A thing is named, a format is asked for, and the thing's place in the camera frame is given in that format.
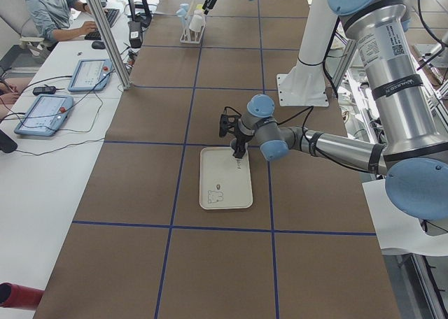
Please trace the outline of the grey plastic cup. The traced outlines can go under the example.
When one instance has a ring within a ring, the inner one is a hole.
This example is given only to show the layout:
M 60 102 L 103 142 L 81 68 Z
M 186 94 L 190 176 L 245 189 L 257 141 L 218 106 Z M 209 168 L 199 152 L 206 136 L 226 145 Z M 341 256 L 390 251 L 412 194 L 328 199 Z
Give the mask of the grey plastic cup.
M 239 160 L 242 159 L 246 154 L 247 146 L 247 142 L 233 139 L 230 143 L 230 147 L 233 149 L 233 157 Z

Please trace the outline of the pale cream plastic cup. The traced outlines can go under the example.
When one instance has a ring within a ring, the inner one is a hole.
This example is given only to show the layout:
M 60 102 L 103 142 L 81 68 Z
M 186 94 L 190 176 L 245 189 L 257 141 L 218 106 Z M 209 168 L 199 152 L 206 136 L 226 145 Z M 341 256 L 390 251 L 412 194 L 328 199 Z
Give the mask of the pale cream plastic cup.
M 194 14 L 189 24 L 189 30 L 195 33 L 200 33 L 203 26 L 204 26 L 204 15 L 201 13 Z

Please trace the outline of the blue plastic cup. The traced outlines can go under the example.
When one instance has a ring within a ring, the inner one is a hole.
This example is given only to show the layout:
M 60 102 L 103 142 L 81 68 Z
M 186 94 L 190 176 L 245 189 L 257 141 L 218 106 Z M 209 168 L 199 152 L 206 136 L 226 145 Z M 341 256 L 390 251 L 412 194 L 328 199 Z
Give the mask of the blue plastic cup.
M 188 3 L 181 3 L 179 9 L 176 11 L 178 17 L 185 17 L 188 14 L 190 5 Z

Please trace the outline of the cream plastic tray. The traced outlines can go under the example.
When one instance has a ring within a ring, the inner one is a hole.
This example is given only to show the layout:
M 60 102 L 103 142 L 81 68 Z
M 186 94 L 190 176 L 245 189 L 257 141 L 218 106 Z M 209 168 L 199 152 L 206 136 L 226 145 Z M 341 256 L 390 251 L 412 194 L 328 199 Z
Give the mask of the cream plastic tray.
M 205 210 L 248 208 L 253 203 L 249 155 L 233 157 L 230 147 L 200 153 L 199 204 Z

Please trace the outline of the black computer mouse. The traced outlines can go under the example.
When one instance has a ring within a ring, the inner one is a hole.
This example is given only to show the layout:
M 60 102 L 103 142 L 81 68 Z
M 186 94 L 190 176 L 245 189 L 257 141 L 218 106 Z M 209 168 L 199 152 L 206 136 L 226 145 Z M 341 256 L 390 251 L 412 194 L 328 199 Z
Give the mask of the black computer mouse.
M 93 41 L 91 47 L 94 50 L 104 50 L 106 48 L 105 43 L 103 41 Z

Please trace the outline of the teach pendant tablet far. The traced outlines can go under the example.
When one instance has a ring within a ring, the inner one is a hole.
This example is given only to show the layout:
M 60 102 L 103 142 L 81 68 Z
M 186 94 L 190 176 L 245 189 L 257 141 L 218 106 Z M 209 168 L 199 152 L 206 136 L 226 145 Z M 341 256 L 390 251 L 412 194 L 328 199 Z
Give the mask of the teach pendant tablet far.
M 67 89 L 70 92 L 100 91 L 106 87 L 112 68 L 110 59 L 79 60 Z

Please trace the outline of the teach pendant tablet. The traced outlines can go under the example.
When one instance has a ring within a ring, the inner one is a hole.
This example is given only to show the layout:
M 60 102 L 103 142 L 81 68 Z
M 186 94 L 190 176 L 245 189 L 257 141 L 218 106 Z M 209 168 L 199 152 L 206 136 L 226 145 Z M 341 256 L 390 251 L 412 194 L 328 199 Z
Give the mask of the teach pendant tablet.
M 14 132 L 18 135 L 49 137 L 60 129 L 67 119 L 74 98 L 63 94 L 40 94 L 19 119 Z
M 100 91 L 106 87 L 112 68 L 110 59 L 79 60 L 67 89 L 70 92 Z

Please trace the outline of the person in blue shirt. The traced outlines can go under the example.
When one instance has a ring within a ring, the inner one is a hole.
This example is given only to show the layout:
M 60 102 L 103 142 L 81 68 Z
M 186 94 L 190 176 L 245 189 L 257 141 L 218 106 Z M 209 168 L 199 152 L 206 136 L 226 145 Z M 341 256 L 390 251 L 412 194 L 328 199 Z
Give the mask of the person in blue shirt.
M 87 3 L 80 0 L 24 0 L 40 36 L 51 43 L 69 41 L 97 31 L 93 21 L 79 28 L 70 27 L 71 10 L 90 13 Z

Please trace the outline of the white chair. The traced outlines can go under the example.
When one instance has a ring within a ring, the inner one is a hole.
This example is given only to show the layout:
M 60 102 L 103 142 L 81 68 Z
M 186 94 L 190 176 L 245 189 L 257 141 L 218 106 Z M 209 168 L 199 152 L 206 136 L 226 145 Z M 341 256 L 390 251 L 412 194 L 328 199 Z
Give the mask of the white chair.
M 397 209 L 386 195 L 384 180 L 363 183 L 363 191 L 382 254 L 447 256 L 447 234 L 428 235 L 418 219 Z

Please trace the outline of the teach pendant tablet near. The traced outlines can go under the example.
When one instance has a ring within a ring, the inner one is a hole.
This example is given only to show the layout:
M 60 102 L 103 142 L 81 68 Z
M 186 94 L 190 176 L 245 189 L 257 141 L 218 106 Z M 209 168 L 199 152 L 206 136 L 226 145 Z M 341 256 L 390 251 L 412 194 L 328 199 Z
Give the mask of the teach pendant tablet near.
M 40 94 L 19 119 L 14 132 L 18 135 L 49 137 L 60 129 L 67 119 L 74 98 L 63 94 Z

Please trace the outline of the black power adapter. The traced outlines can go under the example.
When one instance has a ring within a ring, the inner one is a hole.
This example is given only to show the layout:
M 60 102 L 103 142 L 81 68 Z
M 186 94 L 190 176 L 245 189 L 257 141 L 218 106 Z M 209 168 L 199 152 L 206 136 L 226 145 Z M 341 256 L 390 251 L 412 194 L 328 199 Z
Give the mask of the black power adapter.
M 32 91 L 33 95 L 38 96 L 40 94 L 54 94 L 56 93 L 57 88 L 55 86 L 43 86 L 43 87 L 35 87 Z

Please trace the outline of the red bottle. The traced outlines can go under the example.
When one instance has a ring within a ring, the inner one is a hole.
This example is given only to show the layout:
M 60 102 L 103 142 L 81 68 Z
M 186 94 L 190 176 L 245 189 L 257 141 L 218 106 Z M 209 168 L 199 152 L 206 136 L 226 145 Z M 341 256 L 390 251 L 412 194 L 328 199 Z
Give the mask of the red bottle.
M 35 311 L 44 291 L 12 283 L 1 284 L 1 307 Z

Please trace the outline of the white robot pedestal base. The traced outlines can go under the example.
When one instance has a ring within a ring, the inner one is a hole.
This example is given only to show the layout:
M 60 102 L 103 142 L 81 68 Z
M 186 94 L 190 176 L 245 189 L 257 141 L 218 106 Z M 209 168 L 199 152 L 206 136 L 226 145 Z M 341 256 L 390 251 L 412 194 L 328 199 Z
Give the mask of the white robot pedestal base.
M 323 60 L 336 20 L 327 0 L 312 0 L 297 64 L 276 76 L 281 106 L 328 105 Z

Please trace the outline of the aluminium frame post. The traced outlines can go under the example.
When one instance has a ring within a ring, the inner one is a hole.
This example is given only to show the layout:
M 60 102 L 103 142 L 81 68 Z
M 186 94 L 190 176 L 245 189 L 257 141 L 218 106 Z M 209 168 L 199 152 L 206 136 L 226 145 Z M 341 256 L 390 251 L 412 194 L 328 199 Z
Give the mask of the aluminium frame post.
M 113 63 L 113 67 L 117 76 L 119 77 L 122 88 L 124 90 L 128 90 L 131 85 L 130 77 L 125 67 L 125 63 L 122 61 L 121 54 L 119 53 L 116 41 L 113 37 L 111 27 L 109 26 L 109 23 L 106 19 L 101 2 L 100 0 L 86 1 L 98 26 L 102 41 L 105 43 L 106 51 Z

